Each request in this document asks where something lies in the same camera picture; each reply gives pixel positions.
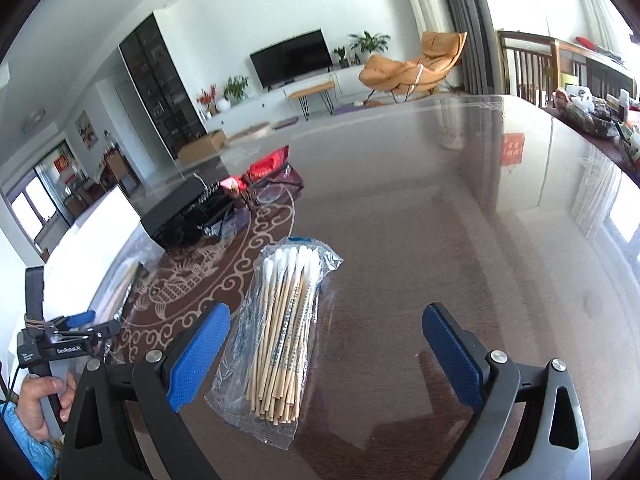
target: blue gripper pad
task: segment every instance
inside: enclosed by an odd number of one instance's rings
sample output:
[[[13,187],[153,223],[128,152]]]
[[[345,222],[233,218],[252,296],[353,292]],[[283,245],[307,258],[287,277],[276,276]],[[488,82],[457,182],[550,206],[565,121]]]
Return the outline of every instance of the blue gripper pad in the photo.
[[[482,375],[449,323],[433,305],[422,313],[422,333],[436,355],[458,400],[479,412],[482,410]]]
[[[95,310],[87,310],[74,316],[69,316],[66,320],[66,325],[69,328],[80,328],[89,323],[93,323],[95,319]]]
[[[213,359],[225,342],[230,325],[229,307],[218,304],[174,365],[166,394],[174,412],[195,399]]]

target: silver screw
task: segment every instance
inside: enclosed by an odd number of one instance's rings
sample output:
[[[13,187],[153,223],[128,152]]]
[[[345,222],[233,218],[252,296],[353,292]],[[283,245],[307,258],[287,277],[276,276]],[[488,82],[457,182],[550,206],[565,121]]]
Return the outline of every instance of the silver screw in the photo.
[[[493,350],[491,352],[491,359],[493,359],[497,363],[504,364],[508,361],[509,358],[507,357],[507,354],[505,354],[502,350]]]
[[[159,350],[150,350],[146,353],[145,359],[150,363],[157,363],[162,359],[162,352]]]
[[[86,364],[86,369],[90,372],[95,372],[98,368],[100,368],[100,359],[90,359]]]
[[[566,363],[562,361],[562,359],[553,359],[551,361],[551,365],[559,372],[564,372],[566,370]]]

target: white plant pot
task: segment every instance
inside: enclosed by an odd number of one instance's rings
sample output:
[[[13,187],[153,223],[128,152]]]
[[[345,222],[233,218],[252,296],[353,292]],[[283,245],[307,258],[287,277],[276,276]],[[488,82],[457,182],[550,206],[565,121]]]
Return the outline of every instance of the white plant pot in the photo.
[[[229,108],[231,108],[231,103],[225,98],[220,99],[216,103],[216,110],[220,113],[226,112],[227,110],[229,110]]]

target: black tv screen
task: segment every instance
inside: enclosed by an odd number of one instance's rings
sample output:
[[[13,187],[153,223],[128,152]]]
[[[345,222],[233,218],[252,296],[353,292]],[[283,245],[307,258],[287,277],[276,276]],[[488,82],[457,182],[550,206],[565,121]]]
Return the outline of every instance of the black tv screen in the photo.
[[[333,64],[320,30],[268,46],[250,57],[263,88]]]

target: orange lounge chair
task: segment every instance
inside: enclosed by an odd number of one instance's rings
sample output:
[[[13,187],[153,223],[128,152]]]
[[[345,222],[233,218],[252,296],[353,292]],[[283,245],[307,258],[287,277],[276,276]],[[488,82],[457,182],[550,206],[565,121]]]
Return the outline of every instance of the orange lounge chair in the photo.
[[[425,32],[422,35],[422,54],[411,61],[394,61],[383,56],[371,56],[360,72],[359,79],[371,93],[391,92],[409,95],[433,89],[446,78],[462,54],[466,32]]]

